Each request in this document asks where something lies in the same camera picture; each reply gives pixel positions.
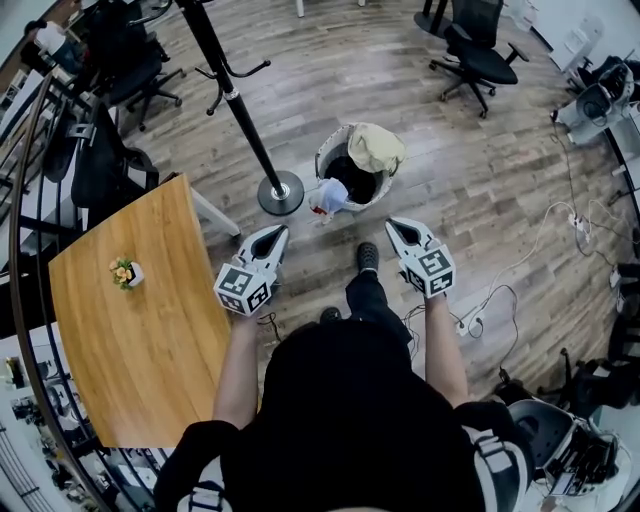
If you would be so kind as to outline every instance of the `black pants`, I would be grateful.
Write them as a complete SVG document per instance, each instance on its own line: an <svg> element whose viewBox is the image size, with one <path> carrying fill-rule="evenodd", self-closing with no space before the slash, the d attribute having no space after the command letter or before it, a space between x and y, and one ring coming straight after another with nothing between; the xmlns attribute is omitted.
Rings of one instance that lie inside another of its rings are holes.
<svg viewBox="0 0 640 512"><path fill-rule="evenodd" d="M640 265L634 263L618 264L618 273L621 277L632 277L639 281L635 283L625 283L620 285L620 293L624 297L640 294Z"/></svg>
<svg viewBox="0 0 640 512"><path fill-rule="evenodd" d="M362 272L347 286L347 303L351 319L379 324L404 344L412 340L411 334L387 303L387 295L375 272Z"/></svg>

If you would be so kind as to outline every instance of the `office chair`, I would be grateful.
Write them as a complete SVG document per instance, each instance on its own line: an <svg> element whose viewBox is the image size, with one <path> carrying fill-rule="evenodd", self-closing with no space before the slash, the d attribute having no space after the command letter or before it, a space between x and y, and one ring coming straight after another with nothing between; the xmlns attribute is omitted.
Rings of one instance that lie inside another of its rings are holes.
<svg viewBox="0 0 640 512"><path fill-rule="evenodd" d="M538 388L539 397L546 399L556 395L555 405L585 419L602 405L623 409L630 402L636 402L640 390L640 364L614 366L606 359L578 361L576 374L572 375L569 353L566 349L560 353L565 359L565 383L558 389ZM609 374L606 377L594 375L599 368Z"/></svg>
<svg viewBox="0 0 640 512"><path fill-rule="evenodd" d="M619 315L613 324L611 337L609 338L609 361L626 361L640 365L640 356L633 355L634 347L640 343L640 320L638 318L627 319Z"/></svg>
<svg viewBox="0 0 640 512"><path fill-rule="evenodd" d="M529 57L515 44L509 43L512 52L506 59L493 49L503 3L503 0L453 0L453 23L444 34L449 44L447 52L458 57L460 65L452 66L437 60L429 64L432 70L441 67L460 77L442 92L441 101L446 101L451 91L467 84L482 105L480 117L483 119L487 117L489 107L478 85L488 87L489 95L495 96L494 84L518 83L510 66L515 58L529 62Z"/></svg>
<svg viewBox="0 0 640 512"><path fill-rule="evenodd" d="M184 78L186 74L178 69L159 78L162 63L168 57L142 25L128 26L132 17L135 13L132 14L124 2L105 3L93 15L87 43L92 65L99 70L101 87L97 94L108 95L111 105L126 101L129 112L134 112L134 106L142 102L138 128L144 131L145 117L154 96L172 99L176 107L182 105L181 98L161 87L176 75Z"/></svg>
<svg viewBox="0 0 640 512"><path fill-rule="evenodd" d="M158 169L146 153L125 147L103 102L68 136L80 139L71 200L89 210L88 229L158 186Z"/></svg>
<svg viewBox="0 0 640 512"><path fill-rule="evenodd" d="M42 275L42 286L40 289L38 281L38 262L35 255L29 255L20 253L20 294L22 296L23 303L29 305L29 307L23 308L24 321L26 328L36 329L45 324L46 319L49 322L56 321L56 313L53 308L53 301L51 300L51 284L49 281L49 261L51 261L57 255L55 244L43 249L40 254L40 272ZM2 316L2 322L0 322L0 340L15 336L18 332L14 323L11 305L11 286L7 278L8 271L0 272L0 311L4 311ZM42 311L42 305L40 303L40 297L45 298L44 313Z"/></svg>
<svg viewBox="0 0 640 512"><path fill-rule="evenodd" d="M576 69L578 73L578 78L582 81L582 83L576 83L573 79L570 79L569 83L573 83L575 87L575 91L580 94L587 87L592 86L600 77L604 75L605 72L611 70L618 64L622 64L623 60L620 57L615 57L609 55L604 61L604 63L597 69L590 71L589 68L593 66L593 62L591 62L587 57L584 58L584 65Z"/></svg>

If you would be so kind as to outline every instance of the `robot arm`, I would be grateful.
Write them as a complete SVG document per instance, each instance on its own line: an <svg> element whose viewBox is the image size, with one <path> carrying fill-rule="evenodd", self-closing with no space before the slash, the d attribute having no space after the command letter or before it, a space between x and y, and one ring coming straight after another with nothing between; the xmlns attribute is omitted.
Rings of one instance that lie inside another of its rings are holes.
<svg viewBox="0 0 640 512"><path fill-rule="evenodd" d="M385 222L391 245L400 258L405 281L425 297L434 297L456 282L456 266L446 245L421 222L391 217Z"/></svg>
<svg viewBox="0 0 640 512"><path fill-rule="evenodd" d="M289 242L289 228L270 226L249 236L220 270L213 290L222 307L252 316L273 295L277 270Z"/></svg>

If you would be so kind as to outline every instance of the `black pole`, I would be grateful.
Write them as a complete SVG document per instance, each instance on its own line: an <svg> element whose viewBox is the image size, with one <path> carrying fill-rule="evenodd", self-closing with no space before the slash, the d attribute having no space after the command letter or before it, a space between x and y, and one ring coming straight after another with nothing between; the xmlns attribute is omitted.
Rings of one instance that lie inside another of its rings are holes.
<svg viewBox="0 0 640 512"><path fill-rule="evenodd" d="M276 171L273 168L267 150L240 96L240 91L235 88L229 78L225 68L226 57L202 3L198 0L176 0L176 3L213 71L224 99L267 175L258 188L260 206L272 215L293 213L300 207L304 198L302 181L292 172Z"/></svg>
<svg viewBox="0 0 640 512"><path fill-rule="evenodd" d="M432 6L433 0L425 0L422 12L417 12L413 16L413 21L425 32L444 39L444 31L451 25L451 21L444 17L447 0L440 0L438 2L438 7L433 15L431 14Z"/></svg>
<svg viewBox="0 0 640 512"><path fill-rule="evenodd" d="M425 18L431 14L431 6L433 5L433 0L425 0L424 7L422 8L422 14L424 14Z"/></svg>

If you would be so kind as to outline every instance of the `person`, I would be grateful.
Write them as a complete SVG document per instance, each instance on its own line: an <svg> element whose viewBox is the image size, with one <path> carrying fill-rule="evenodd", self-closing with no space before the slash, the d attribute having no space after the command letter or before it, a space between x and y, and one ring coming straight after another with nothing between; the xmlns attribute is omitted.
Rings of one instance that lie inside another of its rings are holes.
<svg viewBox="0 0 640 512"><path fill-rule="evenodd" d="M46 75L53 69L53 66L40 57L40 48L35 43L28 42L20 50L20 60L30 69L37 71L41 75Z"/></svg>
<svg viewBox="0 0 640 512"><path fill-rule="evenodd" d="M24 27L29 42L37 44L67 73L77 75L82 71L82 50L64 35L62 27L53 21L30 21Z"/></svg>
<svg viewBox="0 0 640 512"><path fill-rule="evenodd" d="M425 302L423 380L378 281L376 246L361 244L356 260L346 289L351 317L328 308L274 350L257 414L257 321L234 323L213 420L190 425L165 462L157 510L218 510L213 475L221 470L234 512L488 511L466 428L492 430L498 450L518 447L524 495L530 447L504 404L470 401L446 298Z"/></svg>

